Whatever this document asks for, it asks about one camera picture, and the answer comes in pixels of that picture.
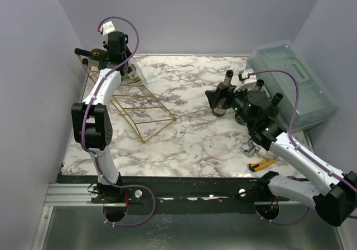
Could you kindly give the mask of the green wine bottle back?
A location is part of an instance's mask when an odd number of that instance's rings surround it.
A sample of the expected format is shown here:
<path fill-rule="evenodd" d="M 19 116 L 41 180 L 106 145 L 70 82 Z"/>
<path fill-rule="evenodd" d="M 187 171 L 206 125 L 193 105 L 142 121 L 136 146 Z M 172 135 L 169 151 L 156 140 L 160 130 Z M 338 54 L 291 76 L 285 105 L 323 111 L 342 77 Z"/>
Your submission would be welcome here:
<path fill-rule="evenodd" d="M 228 89 L 231 86 L 231 80 L 233 78 L 233 71 L 227 70 L 224 80 L 219 83 L 214 92 L 212 113 L 216 117 L 222 117 L 226 113 L 226 109 L 223 108 L 228 94 Z"/>

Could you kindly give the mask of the green wine bottle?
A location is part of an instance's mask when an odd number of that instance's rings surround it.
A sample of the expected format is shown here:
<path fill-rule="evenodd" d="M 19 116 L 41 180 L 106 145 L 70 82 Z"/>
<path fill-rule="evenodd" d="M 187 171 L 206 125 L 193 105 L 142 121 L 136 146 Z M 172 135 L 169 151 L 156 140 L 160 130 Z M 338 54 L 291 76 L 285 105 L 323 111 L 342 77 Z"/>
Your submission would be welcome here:
<path fill-rule="evenodd" d="M 106 68 L 106 64 L 105 63 L 97 61 L 97 60 L 83 58 L 81 62 L 85 66 L 88 66 L 90 68 L 96 68 L 98 70 L 102 70 L 102 69 Z"/>
<path fill-rule="evenodd" d="M 222 117 L 226 113 L 226 109 L 223 108 L 228 94 L 228 89 L 231 86 L 231 80 L 233 78 L 233 71 L 227 70 L 224 80 L 219 83 L 214 92 L 212 113 L 216 117 Z"/>
<path fill-rule="evenodd" d="M 74 53 L 76 55 L 84 56 L 90 60 L 98 62 L 103 61 L 107 55 L 107 51 L 102 49 L 92 49 L 91 51 L 88 51 L 80 48 L 75 48 Z"/>

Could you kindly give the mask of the green wine bottle front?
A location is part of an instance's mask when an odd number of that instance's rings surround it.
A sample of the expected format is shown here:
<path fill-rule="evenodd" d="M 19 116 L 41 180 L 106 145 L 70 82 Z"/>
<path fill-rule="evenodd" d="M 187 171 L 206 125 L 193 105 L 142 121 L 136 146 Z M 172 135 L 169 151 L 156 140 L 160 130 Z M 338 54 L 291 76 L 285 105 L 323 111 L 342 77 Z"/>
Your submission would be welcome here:
<path fill-rule="evenodd" d="M 83 58 L 81 62 L 85 66 L 88 66 L 90 68 L 96 68 L 98 70 L 102 70 L 102 69 L 106 68 L 106 64 L 105 63 L 97 61 L 97 60 Z"/>

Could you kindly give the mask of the clear square liquor bottle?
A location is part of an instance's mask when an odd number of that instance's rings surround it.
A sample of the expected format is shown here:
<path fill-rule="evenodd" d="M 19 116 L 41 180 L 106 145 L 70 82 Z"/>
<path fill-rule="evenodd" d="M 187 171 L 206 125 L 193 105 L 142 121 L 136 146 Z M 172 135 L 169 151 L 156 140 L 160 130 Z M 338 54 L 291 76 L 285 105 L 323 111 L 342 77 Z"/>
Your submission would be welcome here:
<path fill-rule="evenodd" d="M 146 78 L 135 60 L 129 60 L 128 69 L 124 73 L 125 78 L 128 78 L 131 84 L 143 85 L 146 83 Z"/>

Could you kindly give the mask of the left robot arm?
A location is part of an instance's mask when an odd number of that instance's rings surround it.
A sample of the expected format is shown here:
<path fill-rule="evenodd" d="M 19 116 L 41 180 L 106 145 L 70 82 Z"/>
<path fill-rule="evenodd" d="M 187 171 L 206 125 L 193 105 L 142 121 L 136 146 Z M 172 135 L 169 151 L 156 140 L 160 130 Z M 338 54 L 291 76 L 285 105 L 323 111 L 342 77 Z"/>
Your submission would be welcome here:
<path fill-rule="evenodd" d="M 97 188 L 94 193 L 102 199 L 118 199 L 125 203 L 128 202 L 128 194 L 122 187 L 123 181 L 109 147 L 113 127 L 107 104 L 128 71 L 131 52 L 127 43 L 128 35 L 113 31 L 107 35 L 104 50 L 75 49 L 80 55 L 99 63 L 99 77 L 90 94 L 71 107 L 75 141 L 93 159 L 97 171 Z"/>

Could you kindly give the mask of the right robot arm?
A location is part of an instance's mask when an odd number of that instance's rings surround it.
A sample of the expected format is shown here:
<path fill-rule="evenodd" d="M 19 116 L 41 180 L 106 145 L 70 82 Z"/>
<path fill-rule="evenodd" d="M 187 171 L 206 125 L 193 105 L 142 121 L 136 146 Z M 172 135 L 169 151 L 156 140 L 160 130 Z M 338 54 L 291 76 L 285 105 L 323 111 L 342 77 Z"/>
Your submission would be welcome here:
<path fill-rule="evenodd" d="M 236 92 L 228 87 L 207 90 L 205 95 L 211 109 L 232 109 L 256 145 L 284 159 L 309 180 L 309 184 L 295 182 L 271 172 L 266 176 L 266 185 L 272 195 L 308 206 L 335 227 L 356 209 L 356 172 L 345 173 L 323 161 L 271 117 L 283 99 L 282 93 L 269 100 L 261 90 Z"/>

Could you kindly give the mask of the wine bottle cream label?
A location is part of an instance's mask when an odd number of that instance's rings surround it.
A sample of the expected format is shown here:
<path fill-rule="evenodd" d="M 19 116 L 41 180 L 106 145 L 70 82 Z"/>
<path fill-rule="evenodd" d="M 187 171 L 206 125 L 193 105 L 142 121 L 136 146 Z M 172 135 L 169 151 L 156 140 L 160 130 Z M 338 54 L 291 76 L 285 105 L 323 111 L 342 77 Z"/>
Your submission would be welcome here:
<path fill-rule="evenodd" d="M 259 92 L 261 92 L 263 86 L 264 86 L 264 80 L 258 79 L 258 80 L 256 81 L 256 85 L 255 85 L 255 87 L 254 87 L 254 91 L 259 91 Z"/>

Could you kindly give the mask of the dark wine bottle right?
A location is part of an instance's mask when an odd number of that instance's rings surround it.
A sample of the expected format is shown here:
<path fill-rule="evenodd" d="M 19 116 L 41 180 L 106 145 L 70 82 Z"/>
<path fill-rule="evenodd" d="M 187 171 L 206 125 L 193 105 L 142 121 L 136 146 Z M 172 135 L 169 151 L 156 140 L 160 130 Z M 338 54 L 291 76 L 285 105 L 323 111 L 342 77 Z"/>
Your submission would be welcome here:
<path fill-rule="evenodd" d="M 268 114 L 268 119 L 276 120 L 279 115 L 278 105 L 282 101 L 283 97 L 283 94 L 279 92 L 274 95 L 273 99 L 271 100 L 271 109 Z"/>

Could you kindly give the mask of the translucent plastic storage box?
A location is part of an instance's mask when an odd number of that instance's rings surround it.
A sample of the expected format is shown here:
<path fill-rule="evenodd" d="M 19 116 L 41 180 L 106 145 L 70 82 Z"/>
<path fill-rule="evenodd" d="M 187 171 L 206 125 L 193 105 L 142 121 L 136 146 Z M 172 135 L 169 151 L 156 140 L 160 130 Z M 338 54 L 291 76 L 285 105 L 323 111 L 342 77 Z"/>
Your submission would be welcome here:
<path fill-rule="evenodd" d="M 264 80 L 264 87 L 271 98 L 277 92 L 283 94 L 278 105 L 278 119 L 287 128 L 296 102 L 295 83 L 298 84 L 299 96 L 292 127 L 294 131 L 310 129 L 327 121 L 337 108 L 336 99 L 288 40 L 254 47 L 247 59 L 247 68 L 270 71 L 258 74 L 257 78 Z"/>

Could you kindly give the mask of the white plastic pipe fitting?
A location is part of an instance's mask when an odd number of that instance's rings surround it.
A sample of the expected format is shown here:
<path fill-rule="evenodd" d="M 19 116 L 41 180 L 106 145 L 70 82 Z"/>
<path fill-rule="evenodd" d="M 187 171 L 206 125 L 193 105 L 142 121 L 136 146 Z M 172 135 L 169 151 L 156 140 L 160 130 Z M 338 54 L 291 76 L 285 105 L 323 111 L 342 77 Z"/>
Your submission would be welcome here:
<path fill-rule="evenodd" d="M 261 148 L 258 152 L 257 152 L 258 156 L 261 158 L 269 158 L 270 157 L 270 153 L 268 151 L 266 151 L 265 149 Z"/>

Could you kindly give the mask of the yellow utility knife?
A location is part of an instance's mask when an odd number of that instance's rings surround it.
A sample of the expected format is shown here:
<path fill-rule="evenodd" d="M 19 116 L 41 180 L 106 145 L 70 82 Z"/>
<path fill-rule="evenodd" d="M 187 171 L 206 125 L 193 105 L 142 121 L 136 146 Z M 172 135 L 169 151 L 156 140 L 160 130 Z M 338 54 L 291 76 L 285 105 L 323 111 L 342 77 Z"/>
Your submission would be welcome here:
<path fill-rule="evenodd" d="M 273 156 L 271 158 L 264 158 L 264 159 L 260 160 L 259 162 L 248 164 L 248 168 L 252 172 L 257 172 L 257 171 L 265 169 L 268 166 L 274 164 L 275 162 L 277 162 L 277 159 L 278 159 L 277 156 Z"/>

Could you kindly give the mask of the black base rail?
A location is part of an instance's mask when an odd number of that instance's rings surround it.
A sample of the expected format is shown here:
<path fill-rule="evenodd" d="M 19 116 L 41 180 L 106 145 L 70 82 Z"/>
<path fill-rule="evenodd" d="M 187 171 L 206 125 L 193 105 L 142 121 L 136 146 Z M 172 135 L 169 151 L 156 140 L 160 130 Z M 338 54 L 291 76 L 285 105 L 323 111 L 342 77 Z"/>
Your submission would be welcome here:
<path fill-rule="evenodd" d="M 103 208 L 106 216 L 122 218 L 125 213 L 156 214 L 254 214 L 257 207 L 277 208 L 286 198 L 275 198 L 265 180 L 252 177 L 140 177 L 123 176 L 128 202 L 102 199 L 94 193 L 93 176 L 59 175 L 56 184 L 88 184 L 92 207 Z"/>

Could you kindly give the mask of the aluminium extrusion rail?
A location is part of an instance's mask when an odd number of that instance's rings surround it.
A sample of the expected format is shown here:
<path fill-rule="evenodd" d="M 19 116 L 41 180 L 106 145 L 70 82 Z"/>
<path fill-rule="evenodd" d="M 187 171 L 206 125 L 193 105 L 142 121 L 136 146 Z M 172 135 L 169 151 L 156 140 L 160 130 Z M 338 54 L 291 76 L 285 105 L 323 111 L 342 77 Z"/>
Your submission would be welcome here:
<path fill-rule="evenodd" d="M 91 206 L 88 184 L 50 184 L 44 206 Z"/>

